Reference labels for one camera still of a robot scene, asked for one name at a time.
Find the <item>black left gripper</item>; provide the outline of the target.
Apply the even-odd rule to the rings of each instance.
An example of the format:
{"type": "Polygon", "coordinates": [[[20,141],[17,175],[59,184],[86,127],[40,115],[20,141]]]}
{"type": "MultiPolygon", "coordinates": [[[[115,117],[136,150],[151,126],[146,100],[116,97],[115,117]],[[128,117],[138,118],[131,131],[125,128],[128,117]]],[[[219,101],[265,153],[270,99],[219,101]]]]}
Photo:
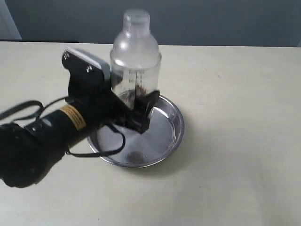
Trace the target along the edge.
{"type": "Polygon", "coordinates": [[[68,98],[80,102],[84,107],[86,122],[95,126],[112,122],[140,134],[148,130],[151,111],[159,99],[159,90],[137,97],[132,112],[112,92],[111,78],[106,81],[102,70],[65,50],[62,65],[70,74],[68,98]]]}

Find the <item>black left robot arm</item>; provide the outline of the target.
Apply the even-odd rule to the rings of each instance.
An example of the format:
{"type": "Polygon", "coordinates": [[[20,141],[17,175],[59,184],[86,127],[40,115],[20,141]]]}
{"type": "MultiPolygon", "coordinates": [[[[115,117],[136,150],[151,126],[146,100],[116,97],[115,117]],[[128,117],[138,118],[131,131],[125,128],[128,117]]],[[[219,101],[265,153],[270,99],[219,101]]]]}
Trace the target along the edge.
{"type": "Polygon", "coordinates": [[[24,127],[17,120],[0,127],[0,178],[9,187],[25,188],[39,183],[70,149],[92,132],[107,126],[119,134],[118,126],[144,133],[151,111],[159,99],[155,89],[140,94],[133,89],[134,107],[128,107],[111,88],[107,62],[81,49],[66,48],[62,65],[69,71],[68,95],[62,108],[47,115],[40,101],[29,100],[3,111],[5,119],[28,107],[36,112],[26,116],[24,127]]]}

